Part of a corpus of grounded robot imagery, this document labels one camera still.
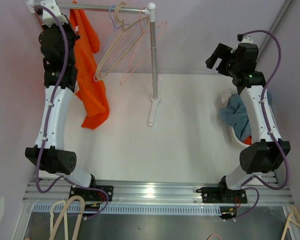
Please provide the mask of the green white t shirt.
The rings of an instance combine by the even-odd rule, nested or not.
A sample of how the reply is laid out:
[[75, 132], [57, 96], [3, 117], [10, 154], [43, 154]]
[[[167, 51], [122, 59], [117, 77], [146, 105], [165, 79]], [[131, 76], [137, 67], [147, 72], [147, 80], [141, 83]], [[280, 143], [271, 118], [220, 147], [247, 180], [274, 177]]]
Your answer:
[[236, 95], [237, 91], [228, 88], [224, 93], [221, 94], [221, 102], [223, 105], [227, 105], [231, 96]]

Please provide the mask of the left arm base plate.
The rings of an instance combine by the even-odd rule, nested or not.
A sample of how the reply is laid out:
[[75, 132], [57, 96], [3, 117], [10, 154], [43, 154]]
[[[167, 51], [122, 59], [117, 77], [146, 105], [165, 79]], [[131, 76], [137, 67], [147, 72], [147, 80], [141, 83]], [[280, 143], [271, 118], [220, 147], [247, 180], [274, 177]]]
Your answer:
[[[114, 192], [112, 185], [97, 185], [96, 188], [105, 191], [108, 194], [108, 201], [112, 201]], [[103, 192], [77, 187], [70, 188], [68, 198], [70, 199], [73, 196], [81, 196], [86, 202], [105, 202], [107, 200]]]

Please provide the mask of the light blue wire hanger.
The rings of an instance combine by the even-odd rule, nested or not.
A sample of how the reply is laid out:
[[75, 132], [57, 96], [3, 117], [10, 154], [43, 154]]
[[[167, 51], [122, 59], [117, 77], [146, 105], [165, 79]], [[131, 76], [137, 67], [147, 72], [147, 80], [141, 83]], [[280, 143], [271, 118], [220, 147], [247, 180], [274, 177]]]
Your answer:
[[[94, 73], [94, 81], [102, 81], [109, 73], [111, 73], [118, 63], [126, 56], [126, 54], [135, 46], [135, 44], [141, 39], [143, 32], [147, 29], [149, 23], [149, 17], [145, 15], [140, 17], [135, 22], [129, 24], [125, 22], [125, 19], [119, 18], [119, 11], [126, 7], [125, 2], [120, 2], [116, 6], [112, 6], [110, 9], [114, 9], [113, 17], [111, 17], [113, 33], [108, 38], [105, 44], [105, 50], [103, 51], [102, 59]], [[133, 30], [134, 27], [140, 27], [140, 30], [137, 32], [136, 36], [131, 40], [131, 42], [124, 48], [122, 53], [117, 57], [117, 59], [110, 65], [107, 69], [103, 69], [104, 64], [114, 52], [116, 47], [119, 45], [122, 38], [129, 33], [130, 30]]]

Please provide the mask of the grey blue t shirt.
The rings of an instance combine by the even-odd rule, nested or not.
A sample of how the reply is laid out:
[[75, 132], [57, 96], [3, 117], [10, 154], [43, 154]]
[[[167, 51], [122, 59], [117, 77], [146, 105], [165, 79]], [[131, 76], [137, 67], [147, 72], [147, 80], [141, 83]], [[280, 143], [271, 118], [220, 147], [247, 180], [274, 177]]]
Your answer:
[[252, 137], [252, 130], [245, 104], [239, 94], [232, 95], [226, 107], [219, 110], [220, 119], [234, 129], [236, 137], [244, 142]]

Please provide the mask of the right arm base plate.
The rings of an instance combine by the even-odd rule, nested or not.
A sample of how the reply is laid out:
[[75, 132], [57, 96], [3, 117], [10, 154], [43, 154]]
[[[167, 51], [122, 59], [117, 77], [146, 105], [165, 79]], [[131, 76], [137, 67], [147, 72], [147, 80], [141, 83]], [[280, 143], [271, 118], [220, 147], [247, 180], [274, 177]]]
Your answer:
[[207, 204], [234, 204], [238, 199], [241, 204], [247, 204], [247, 195], [244, 190], [231, 190], [221, 187], [202, 187], [196, 189], [201, 194], [202, 202]]

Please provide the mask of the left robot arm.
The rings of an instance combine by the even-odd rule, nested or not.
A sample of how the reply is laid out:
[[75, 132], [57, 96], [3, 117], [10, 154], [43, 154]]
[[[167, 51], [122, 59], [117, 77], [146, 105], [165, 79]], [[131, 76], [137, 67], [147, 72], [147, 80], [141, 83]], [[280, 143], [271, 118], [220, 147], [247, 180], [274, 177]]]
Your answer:
[[42, 122], [33, 147], [25, 149], [25, 157], [35, 171], [45, 171], [67, 179], [81, 187], [80, 195], [87, 201], [97, 197], [95, 178], [77, 163], [77, 155], [65, 150], [66, 118], [74, 95], [78, 70], [75, 67], [75, 43], [79, 36], [70, 23], [43, 26], [39, 35], [43, 54], [45, 105]]

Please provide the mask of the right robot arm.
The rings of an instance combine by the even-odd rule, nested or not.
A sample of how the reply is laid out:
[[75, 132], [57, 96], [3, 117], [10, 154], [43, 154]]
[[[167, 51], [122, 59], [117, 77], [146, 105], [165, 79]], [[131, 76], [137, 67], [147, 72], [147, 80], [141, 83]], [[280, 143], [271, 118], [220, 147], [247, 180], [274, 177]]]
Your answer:
[[207, 68], [212, 69], [220, 59], [217, 72], [231, 77], [247, 110], [251, 127], [251, 145], [243, 149], [239, 155], [239, 166], [225, 175], [217, 187], [199, 189], [204, 203], [232, 204], [239, 199], [246, 204], [246, 184], [257, 179], [263, 185], [262, 174], [277, 170], [285, 165], [285, 187], [290, 178], [287, 155], [291, 150], [289, 141], [284, 141], [276, 128], [268, 103], [266, 80], [264, 74], [256, 71], [258, 46], [254, 43], [241, 42], [237, 48], [219, 43], [206, 60]]

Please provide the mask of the orange t shirt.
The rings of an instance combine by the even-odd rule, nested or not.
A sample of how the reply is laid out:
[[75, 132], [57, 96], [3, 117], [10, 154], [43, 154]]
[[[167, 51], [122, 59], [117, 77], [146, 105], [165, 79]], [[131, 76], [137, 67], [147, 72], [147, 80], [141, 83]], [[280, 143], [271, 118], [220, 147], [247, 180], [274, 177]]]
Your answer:
[[247, 139], [243, 142], [245, 145], [251, 145], [252, 144], [252, 137], [249, 136]]
[[94, 54], [100, 50], [100, 40], [83, 10], [71, 9], [69, 21], [79, 35], [74, 53], [79, 88], [76, 95], [82, 101], [86, 111], [81, 126], [94, 130], [101, 126], [110, 114], [105, 84], [102, 80], [95, 79], [98, 65]]

